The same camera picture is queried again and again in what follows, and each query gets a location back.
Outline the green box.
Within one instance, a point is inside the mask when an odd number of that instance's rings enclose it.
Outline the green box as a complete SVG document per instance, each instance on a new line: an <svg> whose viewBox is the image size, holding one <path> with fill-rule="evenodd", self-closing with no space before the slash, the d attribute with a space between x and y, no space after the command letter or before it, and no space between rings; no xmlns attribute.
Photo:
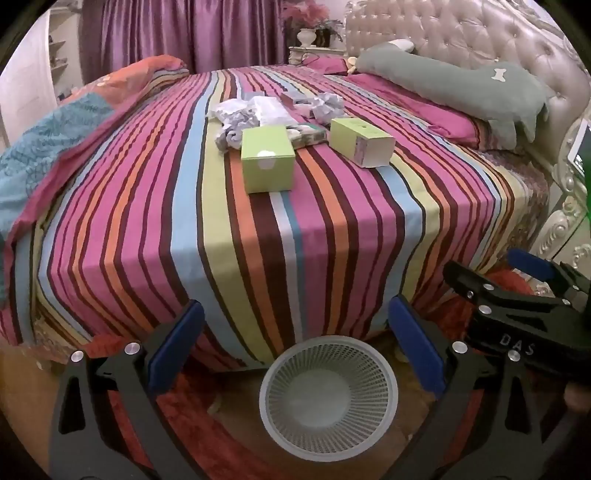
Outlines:
<svg viewBox="0 0 591 480"><path fill-rule="evenodd" d="M387 166L396 139L369 122L356 118L335 118L329 129L329 146L362 168Z"/></svg>
<svg viewBox="0 0 591 480"><path fill-rule="evenodd" d="M293 188L296 153L286 127L243 130L240 159L246 193L273 193Z"/></svg>

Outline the green pink tissue pack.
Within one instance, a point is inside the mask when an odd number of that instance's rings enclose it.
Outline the green pink tissue pack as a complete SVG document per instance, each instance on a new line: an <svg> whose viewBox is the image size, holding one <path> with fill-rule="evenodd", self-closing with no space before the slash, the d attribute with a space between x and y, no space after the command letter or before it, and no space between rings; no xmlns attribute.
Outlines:
<svg viewBox="0 0 591 480"><path fill-rule="evenodd" d="M315 124L301 123L287 127L287 137L294 150L329 141L329 131Z"/></svg>

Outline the paper ball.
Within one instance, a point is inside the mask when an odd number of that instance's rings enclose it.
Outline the paper ball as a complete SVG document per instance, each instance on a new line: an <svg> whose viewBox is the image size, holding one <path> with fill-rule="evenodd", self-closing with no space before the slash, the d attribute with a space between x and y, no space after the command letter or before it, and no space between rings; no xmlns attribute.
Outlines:
<svg viewBox="0 0 591 480"><path fill-rule="evenodd" d="M250 109L222 116L219 121L221 121L221 130L215 137L215 145L221 152L226 152L229 149L241 150L243 131L259 127L259 119Z"/></svg>
<svg viewBox="0 0 591 480"><path fill-rule="evenodd" d="M346 117L344 99L335 93L318 94L311 99L311 114L318 123L330 125L332 119Z"/></svg>

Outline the white plastic bag front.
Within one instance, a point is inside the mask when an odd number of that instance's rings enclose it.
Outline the white plastic bag front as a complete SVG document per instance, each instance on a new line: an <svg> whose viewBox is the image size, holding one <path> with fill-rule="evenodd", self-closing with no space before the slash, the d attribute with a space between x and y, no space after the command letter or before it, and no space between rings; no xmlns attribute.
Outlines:
<svg viewBox="0 0 591 480"><path fill-rule="evenodd" d="M249 109L259 120L260 126L297 126L297 120L276 97L254 96L249 100Z"/></svg>

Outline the white plastic bag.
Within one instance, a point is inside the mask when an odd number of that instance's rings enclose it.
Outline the white plastic bag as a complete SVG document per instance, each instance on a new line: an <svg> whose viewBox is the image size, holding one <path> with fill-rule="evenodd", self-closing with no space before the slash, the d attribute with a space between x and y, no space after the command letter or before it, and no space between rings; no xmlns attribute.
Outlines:
<svg viewBox="0 0 591 480"><path fill-rule="evenodd" d="M235 113L247 109L249 109L249 102L238 98L232 98L210 107L208 117L224 123L228 118L231 118L232 115L235 115Z"/></svg>
<svg viewBox="0 0 591 480"><path fill-rule="evenodd" d="M260 126L297 126L297 120L276 97L254 96L249 100L249 109L259 120Z"/></svg>

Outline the small tissue pack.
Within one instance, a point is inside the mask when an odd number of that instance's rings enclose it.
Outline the small tissue pack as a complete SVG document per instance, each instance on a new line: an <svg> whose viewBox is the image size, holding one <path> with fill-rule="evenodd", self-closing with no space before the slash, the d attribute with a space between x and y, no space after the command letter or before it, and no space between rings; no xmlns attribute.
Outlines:
<svg viewBox="0 0 591 480"><path fill-rule="evenodd" d="M312 106L311 104L307 103L297 103L291 107L291 110L297 113L297 115L303 116L305 118L313 118L314 114L312 114Z"/></svg>

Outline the brown white carton box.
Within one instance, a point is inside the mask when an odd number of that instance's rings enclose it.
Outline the brown white carton box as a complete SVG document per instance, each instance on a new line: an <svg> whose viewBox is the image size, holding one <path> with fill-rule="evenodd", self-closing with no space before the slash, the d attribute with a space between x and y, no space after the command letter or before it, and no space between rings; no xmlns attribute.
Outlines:
<svg viewBox="0 0 591 480"><path fill-rule="evenodd" d="M310 100L310 97L301 94L301 92L285 91L280 94L280 101L290 108L298 104L307 104Z"/></svg>

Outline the grey white carton box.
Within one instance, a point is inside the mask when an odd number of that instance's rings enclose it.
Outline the grey white carton box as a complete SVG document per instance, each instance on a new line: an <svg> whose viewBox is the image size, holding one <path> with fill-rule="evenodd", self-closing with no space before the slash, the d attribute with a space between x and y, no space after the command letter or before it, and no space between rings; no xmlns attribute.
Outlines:
<svg viewBox="0 0 591 480"><path fill-rule="evenodd" d="M242 99L245 100L245 101L250 101L253 98L264 96L264 95L266 95L266 93L259 92L259 91L256 91L256 92L245 92L245 93L242 94Z"/></svg>

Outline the magenta pillow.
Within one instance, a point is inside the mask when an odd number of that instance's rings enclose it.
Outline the magenta pillow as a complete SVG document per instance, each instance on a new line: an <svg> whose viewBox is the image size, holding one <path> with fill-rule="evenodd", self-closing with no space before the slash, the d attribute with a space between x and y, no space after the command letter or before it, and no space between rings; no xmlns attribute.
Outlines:
<svg viewBox="0 0 591 480"><path fill-rule="evenodd" d="M498 146L486 122L424 99L379 76L367 73L349 74L349 65L342 57L305 54L301 65L321 74L345 77L349 83L362 87L426 121L431 132L456 144L479 151L493 150Z"/></svg>

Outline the long green plush pillow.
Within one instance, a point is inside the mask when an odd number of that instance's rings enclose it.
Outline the long green plush pillow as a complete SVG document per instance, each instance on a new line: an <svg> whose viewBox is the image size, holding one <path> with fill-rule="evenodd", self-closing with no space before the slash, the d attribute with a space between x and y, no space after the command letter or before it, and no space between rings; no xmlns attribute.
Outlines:
<svg viewBox="0 0 591 480"><path fill-rule="evenodd" d="M407 53L388 42L363 51L356 70L487 123L504 150L517 148L520 133L534 142L538 121L547 120L550 113L552 90L510 62L468 69Z"/></svg>

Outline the tufted beige headboard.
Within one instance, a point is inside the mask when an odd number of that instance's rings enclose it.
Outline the tufted beige headboard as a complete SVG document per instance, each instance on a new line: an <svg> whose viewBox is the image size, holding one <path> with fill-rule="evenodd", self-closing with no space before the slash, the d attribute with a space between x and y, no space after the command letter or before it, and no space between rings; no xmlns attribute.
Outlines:
<svg viewBox="0 0 591 480"><path fill-rule="evenodd" d="M588 109L590 76L565 37L521 1L351 1L345 10L349 54L396 38L416 52L465 68L512 62L551 89L540 138L559 143Z"/></svg>

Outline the teal orange folded quilt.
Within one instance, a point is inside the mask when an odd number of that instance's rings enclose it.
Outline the teal orange folded quilt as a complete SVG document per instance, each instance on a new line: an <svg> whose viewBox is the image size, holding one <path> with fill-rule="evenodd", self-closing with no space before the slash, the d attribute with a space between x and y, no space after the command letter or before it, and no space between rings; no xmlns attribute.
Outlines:
<svg viewBox="0 0 591 480"><path fill-rule="evenodd" d="M1 244L60 154L81 144L132 99L153 91L166 74L186 76L183 60L158 55L105 74L71 95L1 154Z"/></svg>

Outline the white vase with flowers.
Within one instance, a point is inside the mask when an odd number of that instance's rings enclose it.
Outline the white vase with flowers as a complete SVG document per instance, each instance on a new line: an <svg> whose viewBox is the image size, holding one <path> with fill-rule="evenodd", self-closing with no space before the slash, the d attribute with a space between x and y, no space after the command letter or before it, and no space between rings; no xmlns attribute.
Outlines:
<svg viewBox="0 0 591 480"><path fill-rule="evenodd" d="M344 23L329 17L329 7L318 1L283 1L281 2L281 18L283 19L284 35L287 46L301 46L297 34L308 29L317 34L312 46L329 48L332 40L342 39Z"/></svg>

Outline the purple curtain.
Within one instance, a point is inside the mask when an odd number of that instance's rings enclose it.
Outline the purple curtain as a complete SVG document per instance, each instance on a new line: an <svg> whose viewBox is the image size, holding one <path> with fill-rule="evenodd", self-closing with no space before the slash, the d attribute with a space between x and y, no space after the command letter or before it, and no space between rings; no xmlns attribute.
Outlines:
<svg viewBox="0 0 591 480"><path fill-rule="evenodd" d="M280 1L84 1L79 27L83 81L170 55L192 73L287 62Z"/></svg>

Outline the white wardrobe cabinet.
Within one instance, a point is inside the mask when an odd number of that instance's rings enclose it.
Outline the white wardrobe cabinet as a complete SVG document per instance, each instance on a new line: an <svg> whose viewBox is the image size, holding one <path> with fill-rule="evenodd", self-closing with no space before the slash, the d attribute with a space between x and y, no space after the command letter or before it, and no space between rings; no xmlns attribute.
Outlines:
<svg viewBox="0 0 591 480"><path fill-rule="evenodd" d="M1 74L1 139L9 147L83 86L82 3L57 1L29 28Z"/></svg>

